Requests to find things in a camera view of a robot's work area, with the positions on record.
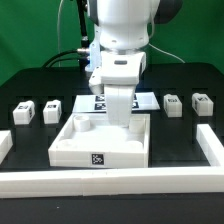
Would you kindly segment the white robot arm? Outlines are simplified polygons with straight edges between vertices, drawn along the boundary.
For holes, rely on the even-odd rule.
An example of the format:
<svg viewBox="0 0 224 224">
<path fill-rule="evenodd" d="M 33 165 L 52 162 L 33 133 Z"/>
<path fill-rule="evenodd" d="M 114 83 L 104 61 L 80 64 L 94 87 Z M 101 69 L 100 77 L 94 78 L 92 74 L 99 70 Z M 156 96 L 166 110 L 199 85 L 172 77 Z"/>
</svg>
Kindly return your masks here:
<svg viewBox="0 0 224 224">
<path fill-rule="evenodd" d="M 146 68 L 146 53 L 154 32 L 180 11 L 183 0 L 87 0 L 95 25 L 91 46 L 89 87 L 105 96 L 110 124 L 129 125 L 136 86 Z"/>
</svg>

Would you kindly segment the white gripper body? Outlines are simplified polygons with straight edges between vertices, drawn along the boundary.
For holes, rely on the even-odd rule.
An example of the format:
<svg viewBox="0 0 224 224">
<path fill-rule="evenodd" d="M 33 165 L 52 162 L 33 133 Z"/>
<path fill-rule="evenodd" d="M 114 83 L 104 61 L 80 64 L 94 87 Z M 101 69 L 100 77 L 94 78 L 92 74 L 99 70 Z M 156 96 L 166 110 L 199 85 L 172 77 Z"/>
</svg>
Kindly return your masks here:
<svg viewBox="0 0 224 224">
<path fill-rule="evenodd" d="M 102 51 L 101 59 L 101 65 L 94 69 L 89 79 L 89 87 L 95 95 L 104 94 L 109 123 L 127 127 L 135 89 L 146 68 L 146 54 L 119 55 Z"/>
</svg>

